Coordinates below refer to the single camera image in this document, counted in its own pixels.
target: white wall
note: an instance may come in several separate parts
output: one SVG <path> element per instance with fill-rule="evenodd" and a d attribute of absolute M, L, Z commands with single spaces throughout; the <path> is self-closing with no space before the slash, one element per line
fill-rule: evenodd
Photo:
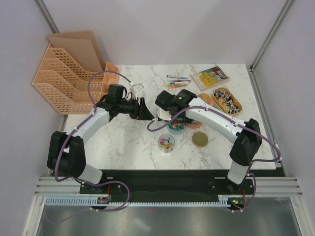
<path fill-rule="evenodd" d="M 251 64 L 285 0 L 44 0 L 115 64 Z"/>
<path fill-rule="evenodd" d="M 256 74 L 285 167 L 297 176 L 315 223 L 315 1 L 295 1 Z"/>
<path fill-rule="evenodd" d="M 34 1 L 2 1 L 0 11 L 0 235 L 19 236 L 62 117 L 32 87 L 50 33 Z"/>

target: gray floor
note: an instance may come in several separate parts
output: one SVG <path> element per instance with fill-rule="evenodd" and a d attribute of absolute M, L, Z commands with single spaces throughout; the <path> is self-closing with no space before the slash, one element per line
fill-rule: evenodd
<path fill-rule="evenodd" d="M 84 207 L 46 206 L 51 220 Z M 213 207 L 128 207 L 86 211 L 58 225 L 42 220 L 43 236 L 300 236 L 289 199 L 256 198 L 243 213 Z"/>

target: marble tabletop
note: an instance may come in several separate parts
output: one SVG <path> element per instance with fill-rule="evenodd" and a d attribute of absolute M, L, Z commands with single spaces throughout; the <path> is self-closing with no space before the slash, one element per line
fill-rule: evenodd
<path fill-rule="evenodd" d="M 188 77 L 190 74 L 211 68 L 213 64 L 187 65 L 124 65 L 120 71 L 135 83 L 144 86 L 145 101 L 148 109 L 156 116 L 155 99 L 165 88 L 168 78 L 166 75 Z M 266 135 L 261 120 L 258 105 L 254 96 L 250 78 L 245 64 L 218 64 L 231 78 L 229 82 L 218 86 L 227 87 L 243 106 L 237 118 L 259 122 L 260 130 Z M 120 84 L 129 88 L 128 83 L 120 78 Z M 205 93 L 211 94 L 211 88 Z M 182 88 L 166 89 L 177 94 Z M 194 82 L 185 89 L 196 94 L 201 93 Z M 65 130 L 76 126 L 86 115 L 69 115 Z M 100 128 L 85 145 L 87 163 L 98 169 L 229 169 L 231 158 L 229 152 L 232 144 L 221 134 L 203 125 L 198 129 L 186 128 L 185 132 L 173 135 L 175 147 L 171 153 L 162 153 L 158 148 L 160 135 L 168 133 L 167 128 L 157 132 L 149 132 L 149 121 L 132 120 L 127 115 L 120 114 L 109 124 Z M 162 122 L 156 122 L 151 128 L 157 128 Z M 209 143 L 206 147 L 195 147 L 191 142 L 194 132 L 202 131 L 207 134 Z M 270 146 L 264 141 L 254 158 L 272 159 Z M 255 162 L 253 169 L 275 169 L 274 163 Z"/>

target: book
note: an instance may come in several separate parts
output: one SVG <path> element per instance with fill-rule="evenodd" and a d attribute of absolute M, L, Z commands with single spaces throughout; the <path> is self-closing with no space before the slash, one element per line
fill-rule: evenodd
<path fill-rule="evenodd" d="M 195 73 L 190 77 L 200 91 L 210 89 L 229 80 L 229 77 L 218 66 Z"/>

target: table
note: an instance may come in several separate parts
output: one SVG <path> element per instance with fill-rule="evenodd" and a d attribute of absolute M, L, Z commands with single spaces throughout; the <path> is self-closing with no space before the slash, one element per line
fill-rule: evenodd
<path fill-rule="evenodd" d="M 165 89 L 166 75 L 189 76 L 208 69 L 214 64 L 186 65 L 123 65 L 120 71 L 135 83 L 144 86 L 145 101 L 148 109 L 156 116 L 157 95 Z M 249 120 L 253 118 L 260 124 L 260 130 L 266 135 L 261 115 L 254 96 L 250 78 L 245 64 L 218 64 L 231 78 L 221 86 L 205 91 L 211 92 L 218 87 L 227 87 L 243 106 L 237 118 Z M 129 88 L 128 83 L 120 78 L 120 84 Z M 166 89 L 177 94 L 183 88 Z M 196 94 L 201 93 L 194 82 L 185 89 Z M 86 115 L 69 115 L 65 130 L 69 130 L 83 120 Z M 187 128 L 183 134 L 173 135 L 175 147 L 171 153 L 162 153 L 158 149 L 158 138 L 168 133 L 167 128 L 157 132 L 149 132 L 149 121 L 132 120 L 128 115 L 119 114 L 109 124 L 99 129 L 85 145 L 87 163 L 98 169 L 118 170 L 154 170 L 154 169 L 229 169 L 231 158 L 229 152 L 232 144 L 221 134 L 203 125 L 198 129 Z M 162 122 L 156 122 L 151 128 L 157 128 Z M 206 147 L 195 147 L 191 142 L 194 132 L 202 131 L 208 135 Z M 270 146 L 264 141 L 254 158 L 272 159 Z M 274 163 L 255 162 L 252 169 L 275 169 Z"/>

